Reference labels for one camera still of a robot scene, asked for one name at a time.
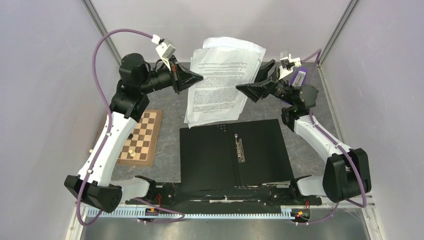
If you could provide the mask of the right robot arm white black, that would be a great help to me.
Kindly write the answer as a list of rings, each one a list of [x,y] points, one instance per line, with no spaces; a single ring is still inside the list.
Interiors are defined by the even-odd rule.
[[[323,175],[310,175],[291,182],[289,199],[302,204],[309,196],[326,197],[334,203],[347,201],[360,208],[367,206],[372,189],[369,158],[362,148],[354,149],[334,137],[312,114],[319,91],[310,84],[285,80],[293,63],[275,68],[272,60],[259,68],[253,83],[236,85],[236,89],[253,102],[274,96],[287,103],[281,118],[292,132],[302,137],[325,163]]]

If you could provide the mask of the teal folder black inside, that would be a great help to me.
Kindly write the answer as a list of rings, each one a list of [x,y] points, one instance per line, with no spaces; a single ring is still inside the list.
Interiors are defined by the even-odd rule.
[[[244,163],[238,162],[235,134],[242,139]],[[294,179],[277,119],[181,128],[179,148],[184,190],[220,190]]]

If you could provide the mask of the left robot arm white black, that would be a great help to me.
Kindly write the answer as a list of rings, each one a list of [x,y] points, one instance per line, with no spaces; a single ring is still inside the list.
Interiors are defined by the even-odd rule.
[[[139,53],[124,56],[118,69],[120,79],[108,107],[103,130],[92,153],[77,175],[64,180],[66,189],[80,202],[105,213],[113,212],[121,202],[139,198],[153,203],[157,191],[153,180],[136,176],[112,182],[112,173],[125,142],[150,103],[148,94],[171,87],[175,93],[203,80],[203,76],[181,65],[172,55],[168,64],[152,68]]]

